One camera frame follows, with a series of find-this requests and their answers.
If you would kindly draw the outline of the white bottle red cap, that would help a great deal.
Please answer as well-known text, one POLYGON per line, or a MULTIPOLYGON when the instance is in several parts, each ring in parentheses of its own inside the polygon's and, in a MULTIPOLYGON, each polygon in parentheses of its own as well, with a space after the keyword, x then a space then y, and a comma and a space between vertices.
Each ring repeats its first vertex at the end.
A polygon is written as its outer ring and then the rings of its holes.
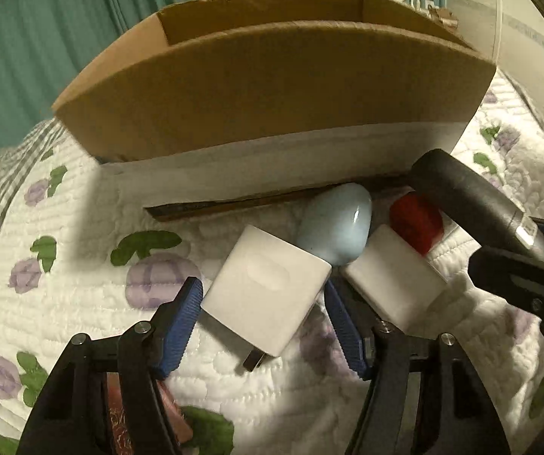
POLYGON ((392 230, 422 256, 445 234, 441 211, 415 191, 392 203, 389 222, 392 230))

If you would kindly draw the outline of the white rectangular charger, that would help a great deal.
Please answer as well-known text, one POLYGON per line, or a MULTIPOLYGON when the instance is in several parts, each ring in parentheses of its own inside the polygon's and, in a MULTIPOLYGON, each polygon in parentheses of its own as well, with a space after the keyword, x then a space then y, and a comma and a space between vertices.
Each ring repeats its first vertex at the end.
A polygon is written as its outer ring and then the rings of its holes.
POLYGON ((426 259, 385 224, 341 273, 381 319, 405 333, 447 288, 426 259))

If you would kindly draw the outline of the white charger cube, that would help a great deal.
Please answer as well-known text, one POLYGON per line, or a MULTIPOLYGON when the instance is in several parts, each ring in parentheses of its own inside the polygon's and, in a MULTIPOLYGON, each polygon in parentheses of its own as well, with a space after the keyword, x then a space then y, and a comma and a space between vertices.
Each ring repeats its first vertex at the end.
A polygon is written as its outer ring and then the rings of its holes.
POLYGON ((243 368, 277 358, 304 322, 331 264, 247 226, 214 278, 202 309, 251 345, 243 368))

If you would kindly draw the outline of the red booklet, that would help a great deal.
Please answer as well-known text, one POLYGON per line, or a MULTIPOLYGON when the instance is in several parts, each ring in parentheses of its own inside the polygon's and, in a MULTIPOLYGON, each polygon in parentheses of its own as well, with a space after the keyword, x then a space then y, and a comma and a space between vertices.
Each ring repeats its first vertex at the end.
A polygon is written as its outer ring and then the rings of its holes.
MULTIPOLYGON (((135 450, 129 433, 126 412, 123 404, 121 381, 118 373, 106 374, 106 404, 108 424, 113 437, 114 453, 134 454, 135 450)), ((193 429, 188 425, 180 407, 171 394, 166 383, 154 381, 155 401, 162 425, 179 449, 186 448, 194 437, 193 429)))

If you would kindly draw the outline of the floral white quilt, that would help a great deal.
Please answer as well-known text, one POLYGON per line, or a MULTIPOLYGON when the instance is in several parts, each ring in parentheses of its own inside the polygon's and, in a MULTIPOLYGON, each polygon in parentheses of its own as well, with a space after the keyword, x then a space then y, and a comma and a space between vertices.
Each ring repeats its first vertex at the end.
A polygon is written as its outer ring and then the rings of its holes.
MULTIPOLYGON (((243 228, 295 234, 300 202, 164 225, 174 245, 149 262, 113 258, 158 229, 69 133, 32 168, 0 229, 0 452, 15 452, 31 408, 66 343, 123 333, 151 312, 126 297, 184 271, 210 284, 243 228)), ((416 328, 453 333, 484 381, 513 453, 544 425, 544 338, 538 319, 474 288, 477 244, 448 228, 429 262, 448 282, 416 328)), ((239 371, 248 345, 202 316, 167 384, 197 423, 195 447, 220 454, 342 454, 367 384, 347 366, 322 303, 280 358, 239 371)))

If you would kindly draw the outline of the light blue oval case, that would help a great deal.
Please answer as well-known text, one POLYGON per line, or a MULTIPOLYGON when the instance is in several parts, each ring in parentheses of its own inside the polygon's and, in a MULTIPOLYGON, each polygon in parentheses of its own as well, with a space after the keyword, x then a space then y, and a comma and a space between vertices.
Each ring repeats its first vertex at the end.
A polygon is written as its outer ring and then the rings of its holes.
POLYGON ((344 266, 363 252, 372 210, 370 193, 359 184, 327 190, 307 204, 295 245, 331 266, 344 266))

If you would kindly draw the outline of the white wardrobe sliding doors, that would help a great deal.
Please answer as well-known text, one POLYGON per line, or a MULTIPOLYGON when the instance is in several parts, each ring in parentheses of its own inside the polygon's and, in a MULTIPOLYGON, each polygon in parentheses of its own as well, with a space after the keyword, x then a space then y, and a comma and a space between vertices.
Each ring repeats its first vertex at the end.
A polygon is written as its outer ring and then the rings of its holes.
POLYGON ((544 17, 531 0, 448 0, 458 32, 523 88, 544 119, 544 17))

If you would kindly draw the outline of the brown cardboard box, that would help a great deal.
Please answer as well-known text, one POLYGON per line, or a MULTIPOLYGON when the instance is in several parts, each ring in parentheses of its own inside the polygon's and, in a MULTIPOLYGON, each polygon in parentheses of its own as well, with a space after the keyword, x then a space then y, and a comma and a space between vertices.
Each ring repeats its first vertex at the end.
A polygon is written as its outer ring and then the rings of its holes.
POLYGON ((495 72, 390 0, 191 0, 123 34, 53 110, 170 221, 400 176, 454 148, 495 72))

